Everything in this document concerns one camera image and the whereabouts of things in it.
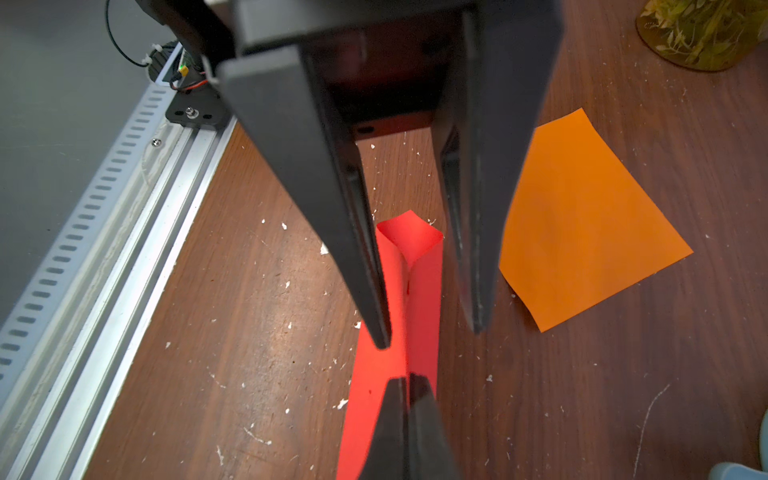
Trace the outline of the red square paper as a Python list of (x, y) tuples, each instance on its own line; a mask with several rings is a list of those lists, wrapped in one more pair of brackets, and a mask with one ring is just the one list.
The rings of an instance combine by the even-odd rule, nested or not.
[(437, 386), (442, 299), (442, 232), (412, 211), (376, 226), (391, 322), (377, 348), (360, 329), (336, 477), (356, 479), (369, 452), (387, 382), (415, 373)]

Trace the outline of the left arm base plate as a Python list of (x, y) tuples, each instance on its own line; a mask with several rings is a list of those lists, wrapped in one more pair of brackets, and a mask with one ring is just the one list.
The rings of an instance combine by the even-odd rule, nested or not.
[(184, 127), (225, 129), (232, 118), (213, 80), (210, 66), (179, 41), (154, 44), (144, 58), (148, 78), (161, 94), (170, 94), (166, 119)]

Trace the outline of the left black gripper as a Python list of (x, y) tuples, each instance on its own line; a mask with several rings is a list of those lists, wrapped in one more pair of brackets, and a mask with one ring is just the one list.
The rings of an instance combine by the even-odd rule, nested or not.
[(563, 36), (560, 2), (138, 5), (209, 71), (220, 64), (222, 97), (328, 248), (379, 349), (392, 326), (348, 126), (367, 139), (434, 119), (460, 302), (474, 333), (488, 328), (508, 210)]

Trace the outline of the potted artificial plant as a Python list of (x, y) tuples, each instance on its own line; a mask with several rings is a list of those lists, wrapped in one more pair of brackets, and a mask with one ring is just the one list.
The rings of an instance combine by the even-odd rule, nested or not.
[(761, 0), (649, 1), (635, 21), (643, 42), (678, 66), (727, 70), (767, 40)]

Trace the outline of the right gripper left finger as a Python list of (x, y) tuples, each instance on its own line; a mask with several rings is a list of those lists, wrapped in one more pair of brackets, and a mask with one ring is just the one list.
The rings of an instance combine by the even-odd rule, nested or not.
[(366, 455), (360, 480), (408, 479), (408, 412), (406, 379), (390, 379)]

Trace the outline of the orange square paper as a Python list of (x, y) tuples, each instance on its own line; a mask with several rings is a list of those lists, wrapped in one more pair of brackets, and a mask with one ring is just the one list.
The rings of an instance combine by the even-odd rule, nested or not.
[(499, 267), (540, 331), (692, 252), (583, 110), (535, 130)]

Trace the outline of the aluminium front rail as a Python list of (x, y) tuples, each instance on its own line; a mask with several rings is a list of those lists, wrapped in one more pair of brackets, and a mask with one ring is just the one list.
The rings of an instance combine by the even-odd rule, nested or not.
[(80, 479), (235, 127), (149, 87), (1, 329), (1, 475)]

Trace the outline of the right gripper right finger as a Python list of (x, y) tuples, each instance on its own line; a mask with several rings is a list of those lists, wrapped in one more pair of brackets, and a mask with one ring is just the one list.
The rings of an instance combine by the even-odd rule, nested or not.
[(409, 378), (409, 474), (411, 479), (460, 479), (429, 380)]

